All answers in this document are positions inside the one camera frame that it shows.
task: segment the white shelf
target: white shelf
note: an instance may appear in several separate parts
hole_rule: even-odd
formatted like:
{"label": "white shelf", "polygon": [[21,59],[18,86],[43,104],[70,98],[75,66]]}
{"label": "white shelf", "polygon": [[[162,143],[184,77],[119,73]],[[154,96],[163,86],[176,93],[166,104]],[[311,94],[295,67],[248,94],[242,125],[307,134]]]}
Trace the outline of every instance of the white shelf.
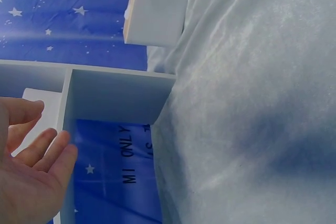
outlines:
{"label": "white shelf", "polygon": [[[26,88],[61,93],[57,131],[73,132],[77,119],[153,124],[175,77],[93,66],[0,60],[0,96],[22,97]],[[73,184],[55,224],[75,223]]]}

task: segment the gray fabric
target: gray fabric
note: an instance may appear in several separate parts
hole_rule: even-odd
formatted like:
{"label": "gray fabric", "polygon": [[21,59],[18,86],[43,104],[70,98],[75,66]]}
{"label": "gray fabric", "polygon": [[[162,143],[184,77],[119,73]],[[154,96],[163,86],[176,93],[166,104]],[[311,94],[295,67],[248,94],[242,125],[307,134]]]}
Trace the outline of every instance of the gray fabric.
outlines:
{"label": "gray fabric", "polygon": [[165,223],[336,220],[336,0],[189,0],[153,127]]}

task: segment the star print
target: star print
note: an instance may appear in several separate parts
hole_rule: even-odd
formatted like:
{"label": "star print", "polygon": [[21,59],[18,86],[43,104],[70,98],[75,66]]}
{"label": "star print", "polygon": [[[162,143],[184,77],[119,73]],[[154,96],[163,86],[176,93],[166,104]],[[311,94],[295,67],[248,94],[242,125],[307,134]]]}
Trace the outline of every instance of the star print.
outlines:
{"label": "star print", "polygon": [[92,173],[92,174],[93,174],[94,167],[91,166],[91,164],[89,164],[89,166],[86,167],[85,169],[87,170],[87,174],[89,174],[89,173]]}
{"label": "star print", "polygon": [[10,14],[12,14],[13,17],[15,16],[20,16],[22,17],[22,11],[21,10],[17,10],[15,7],[13,7],[13,10],[9,11]]}
{"label": "star print", "polygon": [[75,11],[75,13],[80,13],[81,15],[85,15],[85,12],[88,12],[88,10],[84,9],[84,6],[81,6],[79,8],[73,8],[73,10]]}

